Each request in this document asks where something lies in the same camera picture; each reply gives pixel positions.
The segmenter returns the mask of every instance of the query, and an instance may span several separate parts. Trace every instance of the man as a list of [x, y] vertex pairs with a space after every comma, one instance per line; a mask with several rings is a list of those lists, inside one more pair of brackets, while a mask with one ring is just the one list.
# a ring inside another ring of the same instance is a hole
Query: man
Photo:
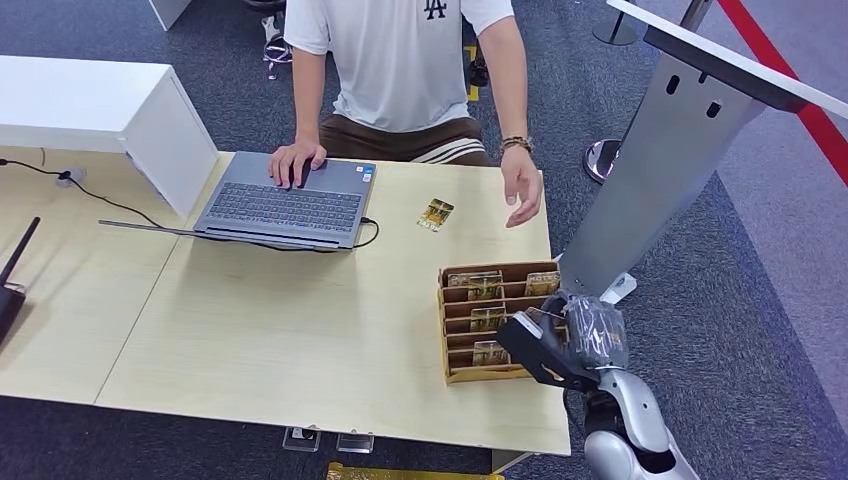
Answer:
[[[272, 155], [277, 185], [300, 186], [304, 163], [315, 169], [327, 156], [487, 165], [468, 115], [462, 16], [489, 68], [505, 200], [520, 200], [506, 226], [536, 215], [542, 178], [530, 157], [527, 63], [510, 0], [288, 0], [297, 128], [294, 143]], [[341, 93], [319, 126], [329, 50]]]

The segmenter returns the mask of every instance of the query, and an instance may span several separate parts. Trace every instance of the chair leg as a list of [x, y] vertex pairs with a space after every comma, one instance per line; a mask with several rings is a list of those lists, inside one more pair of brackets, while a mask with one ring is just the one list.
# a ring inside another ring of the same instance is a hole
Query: chair leg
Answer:
[[468, 81], [471, 85], [482, 88], [489, 85], [489, 67], [486, 66], [486, 59], [483, 57], [483, 50], [480, 48], [480, 40], [477, 40], [476, 46], [477, 54], [468, 65]]

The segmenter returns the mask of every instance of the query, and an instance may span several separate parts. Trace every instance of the router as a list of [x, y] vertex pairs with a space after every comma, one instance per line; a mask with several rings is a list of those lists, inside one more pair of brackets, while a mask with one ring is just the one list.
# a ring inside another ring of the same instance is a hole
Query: router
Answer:
[[12, 252], [12, 256], [6, 262], [3, 271], [0, 272], [0, 345], [2, 345], [3, 340], [12, 328], [15, 318], [17, 318], [18, 313], [21, 311], [24, 300], [26, 300], [26, 294], [7, 287], [6, 282], [12, 275], [12, 270], [15, 268], [18, 260], [20, 260], [21, 254], [24, 253], [24, 249], [29, 243], [29, 239], [32, 238], [35, 227], [38, 226], [39, 222], [41, 222], [41, 218], [39, 217], [32, 219], [32, 223], [29, 224], [29, 228], [24, 233], [24, 238], [15, 247], [15, 251]]

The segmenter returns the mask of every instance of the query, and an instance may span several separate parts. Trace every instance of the logo on t-shirt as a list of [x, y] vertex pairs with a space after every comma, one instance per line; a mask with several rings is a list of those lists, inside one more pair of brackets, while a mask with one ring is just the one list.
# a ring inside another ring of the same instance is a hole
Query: logo on t-shirt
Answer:
[[427, 6], [424, 8], [424, 11], [430, 14], [427, 16], [427, 20], [435, 18], [433, 15], [435, 15], [436, 11], [439, 12], [439, 18], [445, 18], [445, 10], [447, 8], [447, 2], [442, 2], [442, 0], [427, 0]]

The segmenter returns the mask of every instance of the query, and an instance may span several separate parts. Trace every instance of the gold card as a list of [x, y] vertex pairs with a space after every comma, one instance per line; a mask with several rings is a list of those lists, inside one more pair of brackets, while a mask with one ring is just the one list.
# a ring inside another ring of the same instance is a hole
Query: gold card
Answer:
[[559, 272], [530, 273], [524, 287], [525, 297], [553, 295], [559, 288]]
[[474, 356], [471, 364], [475, 367], [507, 365], [509, 364], [509, 354], [494, 340], [474, 342]]
[[434, 198], [430, 201], [430, 205], [427, 206], [427, 210], [418, 217], [418, 225], [430, 231], [438, 232], [452, 211], [453, 205]]
[[471, 282], [472, 277], [499, 275], [500, 272], [468, 272], [468, 273], [451, 273], [448, 275], [449, 287], [464, 287]]
[[475, 308], [471, 310], [471, 331], [492, 332], [506, 321], [506, 306]]
[[468, 280], [468, 301], [501, 298], [503, 276], [500, 273], [475, 275]]

